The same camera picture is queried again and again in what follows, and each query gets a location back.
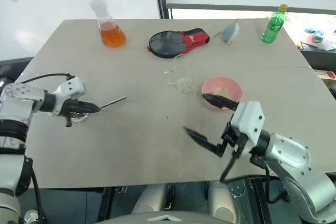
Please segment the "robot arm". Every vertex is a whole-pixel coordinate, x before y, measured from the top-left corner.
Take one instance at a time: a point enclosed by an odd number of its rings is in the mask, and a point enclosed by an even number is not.
[[[33,160],[25,156],[33,113],[64,116],[66,126],[71,126],[71,118],[100,111],[95,104],[77,100],[84,94],[77,77],[62,83],[54,93],[23,83],[4,88],[0,96],[0,223],[21,223],[16,196],[28,189],[33,171]]]
[[[236,103],[212,94],[204,94],[203,98],[214,106],[235,111],[221,137],[223,143],[217,146],[209,143],[205,136],[185,128],[196,143],[219,157],[223,156],[227,144],[234,148],[221,182],[226,182],[225,177],[236,159],[251,155],[252,164],[264,168],[267,174],[268,165],[279,176],[290,203],[303,220],[316,224],[336,221],[335,185],[314,162],[306,145],[264,131],[265,117],[259,102]]]

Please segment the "floor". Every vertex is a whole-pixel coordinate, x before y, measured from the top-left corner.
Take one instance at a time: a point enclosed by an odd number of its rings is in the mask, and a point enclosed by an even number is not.
[[[274,184],[272,194],[278,192]],[[115,193],[110,218],[130,214],[137,199],[146,186],[128,187],[125,193]],[[101,194],[85,191],[70,190],[41,190],[43,209],[49,224],[92,224],[96,223],[100,206]],[[34,191],[29,189],[19,197],[21,211],[24,214],[29,209],[36,209]],[[240,212],[240,224],[257,224],[253,221],[249,196],[244,193],[242,197],[235,198],[234,202]],[[176,196],[172,210],[195,211],[206,214],[207,201],[204,198],[204,183],[176,184]],[[272,222],[274,224],[299,224],[298,216],[286,202],[278,202],[269,206]]]

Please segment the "clear measuring cup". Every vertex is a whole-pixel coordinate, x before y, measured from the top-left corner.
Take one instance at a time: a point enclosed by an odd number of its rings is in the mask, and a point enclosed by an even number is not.
[[[188,55],[177,55],[173,59],[173,70],[166,71],[170,75],[168,84],[176,85],[178,92],[187,94],[193,87],[194,60]]]

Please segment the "beige table surface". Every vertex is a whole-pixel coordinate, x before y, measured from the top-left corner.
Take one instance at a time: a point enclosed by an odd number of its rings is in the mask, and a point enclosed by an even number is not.
[[[87,88],[83,101],[104,104],[124,94],[128,99],[65,128],[63,118],[34,115],[27,156],[41,188],[103,187],[219,179],[232,150],[223,159],[196,145],[182,130],[188,126],[213,143],[232,112],[215,112],[200,98],[202,83],[226,75],[241,86],[243,101],[260,101],[264,129],[305,141],[326,172],[335,171],[336,102],[309,68],[285,31],[273,44],[260,41],[264,19],[240,20],[232,45],[220,38],[191,51],[195,89],[180,94],[167,84],[172,61],[145,47],[163,30],[201,27],[215,34],[232,20],[119,20],[128,37],[119,49],[101,43],[94,20],[63,22],[19,80],[41,73],[71,72]],[[54,91],[62,77],[31,85]],[[241,158],[229,177],[263,174]]]

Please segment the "green plastic bottle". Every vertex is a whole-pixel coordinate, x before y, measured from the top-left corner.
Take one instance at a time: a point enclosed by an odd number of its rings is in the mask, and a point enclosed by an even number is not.
[[[287,8],[287,5],[280,5],[278,11],[272,15],[266,31],[262,34],[263,42],[272,43],[277,38],[285,22],[285,11],[287,11]]]

